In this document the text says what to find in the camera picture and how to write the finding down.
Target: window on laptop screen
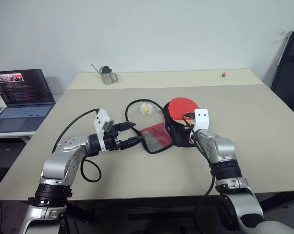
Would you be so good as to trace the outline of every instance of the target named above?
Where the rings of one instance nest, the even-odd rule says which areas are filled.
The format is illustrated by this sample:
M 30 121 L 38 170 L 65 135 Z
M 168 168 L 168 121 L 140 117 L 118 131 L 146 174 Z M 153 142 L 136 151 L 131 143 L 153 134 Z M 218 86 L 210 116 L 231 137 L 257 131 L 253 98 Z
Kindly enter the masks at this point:
M 0 72 L 0 95 L 7 105 L 55 102 L 41 69 Z

